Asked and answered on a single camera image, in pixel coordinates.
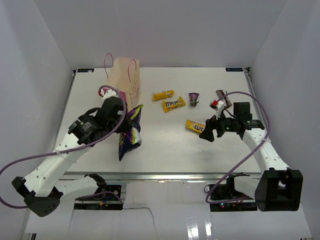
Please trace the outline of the small purple candy pack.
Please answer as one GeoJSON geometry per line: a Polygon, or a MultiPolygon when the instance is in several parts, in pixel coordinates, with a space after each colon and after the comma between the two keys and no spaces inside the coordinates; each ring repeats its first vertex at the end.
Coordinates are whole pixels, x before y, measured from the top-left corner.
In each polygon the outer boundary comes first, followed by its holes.
{"type": "Polygon", "coordinates": [[[190,102],[190,106],[191,107],[196,107],[197,104],[199,103],[198,98],[199,98],[199,93],[197,92],[190,92],[188,93],[188,98],[189,98],[189,102],[190,102]]]}

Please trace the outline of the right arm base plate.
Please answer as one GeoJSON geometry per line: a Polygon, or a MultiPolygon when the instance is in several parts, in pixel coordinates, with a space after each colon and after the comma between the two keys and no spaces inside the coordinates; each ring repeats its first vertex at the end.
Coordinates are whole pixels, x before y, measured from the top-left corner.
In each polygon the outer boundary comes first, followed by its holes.
{"type": "Polygon", "coordinates": [[[216,190],[210,195],[210,201],[230,200],[228,202],[219,204],[210,204],[210,211],[212,213],[222,212],[252,212],[257,211],[257,205],[251,198],[244,200],[236,200],[238,198],[244,198],[243,193],[236,193],[233,195],[228,189],[226,184],[219,185],[216,190]]]}

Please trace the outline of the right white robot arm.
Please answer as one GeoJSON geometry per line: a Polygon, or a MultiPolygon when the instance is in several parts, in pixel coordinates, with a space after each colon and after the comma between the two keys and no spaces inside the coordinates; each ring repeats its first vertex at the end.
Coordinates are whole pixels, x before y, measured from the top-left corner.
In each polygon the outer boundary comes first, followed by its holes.
{"type": "Polygon", "coordinates": [[[224,133],[235,133],[250,149],[250,157],[254,157],[261,171],[256,179],[246,173],[231,171],[223,177],[226,181],[226,195],[221,200],[213,198],[220,185],[217,182],[209,191],[211,204],[223,204],[227,201],[238,201],[251,198],[261,212],[297,211],[300,207],[303,175],[299,170],[291,169],[278,155],[267,137],[263,123],[253,119],[249,102],[236,102],[232,117],[224,115],[223,101],[214,100],[210,107],[216,114],[207,119],[205,128],[199,135],[201,139],[214,141],[224,133]]]}

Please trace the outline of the yellow candy bar pack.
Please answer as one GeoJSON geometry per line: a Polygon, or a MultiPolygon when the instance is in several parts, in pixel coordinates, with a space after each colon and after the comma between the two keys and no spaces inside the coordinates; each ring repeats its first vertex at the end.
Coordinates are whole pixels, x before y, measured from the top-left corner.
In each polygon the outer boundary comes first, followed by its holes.
{"type": "Polygon", "coordinates": [[[167,98],[171,98],[174,95],[173,90],[167,90],[167,91],[162,91],[162,92],[157,92],[152,95],[152,100],[153,101],[158,101],[158,100],[163,100],[167,98]]]}

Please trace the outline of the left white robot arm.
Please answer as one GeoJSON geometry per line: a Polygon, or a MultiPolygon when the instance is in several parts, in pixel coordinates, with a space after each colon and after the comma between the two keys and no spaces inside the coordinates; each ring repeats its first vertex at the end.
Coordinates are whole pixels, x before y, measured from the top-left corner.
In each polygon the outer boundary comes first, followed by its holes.
{"type": "Polygon", "coordinates": [[[106,98],[101,107],[92,108],[79,116],[69,126],[52,155],[25,177],[14,178],[12,186],[38,217],[51,214],[62,201],[103,198],[107,183],[96,173],[66,183],[59,180],[100,139],[126,132],[132,124],[127,115],[127,104],[117,96],[106,98]]]}

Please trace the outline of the pink beige paper bag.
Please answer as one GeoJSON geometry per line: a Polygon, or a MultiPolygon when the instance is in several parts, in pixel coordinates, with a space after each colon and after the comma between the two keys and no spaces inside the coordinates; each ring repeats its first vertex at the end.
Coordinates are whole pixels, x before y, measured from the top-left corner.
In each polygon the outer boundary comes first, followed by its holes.
{"type": "Polygon", "coordinates": [[[141,96],[140,61],[128,57],[117,57],[113,60],[113,56],[107,53],[104,64],[108,55],[111,56],[112,66],[109,70],[104,68],[106,73],[105,84],[119,91],[130,112],[138,106],[141,96]]]}

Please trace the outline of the brown chocolate bar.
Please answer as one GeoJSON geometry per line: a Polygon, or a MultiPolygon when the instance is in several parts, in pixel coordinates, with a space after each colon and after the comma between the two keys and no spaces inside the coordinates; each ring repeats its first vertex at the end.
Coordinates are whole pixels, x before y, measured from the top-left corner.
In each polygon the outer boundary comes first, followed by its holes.
{"type": "Polygon", "coordinates": [[[226,90],[220,89],[220,90],[216,90],[215,92],[217,96],[221,98],[221,100],[225,103],[225,106],[224,106],[225,109],[228,109],[232,106],[232,103],[227,96],[228,92],[226,90]]]}

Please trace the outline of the purple snack chip bag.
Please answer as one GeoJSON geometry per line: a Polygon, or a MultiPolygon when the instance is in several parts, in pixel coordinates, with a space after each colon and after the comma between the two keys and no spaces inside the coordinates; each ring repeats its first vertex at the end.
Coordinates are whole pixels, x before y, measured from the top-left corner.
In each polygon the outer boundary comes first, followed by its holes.
{"type": "Polygon", "coordinates": [[[119,135],[119,161],[123,159],[126,153],[137,149],[142,144],[140,120],[143,106],[143,104],[140,104],[127,113],[127,117],[131,120],[131,125],[128,131],[122,132],[119,135]]]}

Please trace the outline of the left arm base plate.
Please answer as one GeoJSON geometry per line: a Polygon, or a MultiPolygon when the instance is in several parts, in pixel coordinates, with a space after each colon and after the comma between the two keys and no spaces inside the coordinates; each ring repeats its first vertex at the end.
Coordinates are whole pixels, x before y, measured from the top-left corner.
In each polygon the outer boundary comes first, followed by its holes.
{"type": "Polygon", "coordinates": [[[74,210],[121,211],[123,204],[115,195],[124,202],[126,188],[124,185],[108,185],[105,191],[113,192],[114,194],[104,193],[84,200],[76,200],[74,210]]]}

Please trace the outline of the yellow M&M's pack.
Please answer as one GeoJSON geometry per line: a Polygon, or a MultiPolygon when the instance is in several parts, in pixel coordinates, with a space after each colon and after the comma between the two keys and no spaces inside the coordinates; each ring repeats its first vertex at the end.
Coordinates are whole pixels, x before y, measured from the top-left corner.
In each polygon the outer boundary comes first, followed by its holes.
{"type": "Polygon", "coordinates": [[[201,134],[204,131],[206,126],[204,124],[197,123],[188,119],[185,123],[185,127],[188,130],[201,134]]]}
{"type": "Polygon", "coordinates": [[[168,113],[171,110],[181,108],[186,106],[186,102],[182,98],[182,96],[179,96],[177,100],[174,101],[163,101],[162,102],[162,108],[164,113],[168,113]]]}

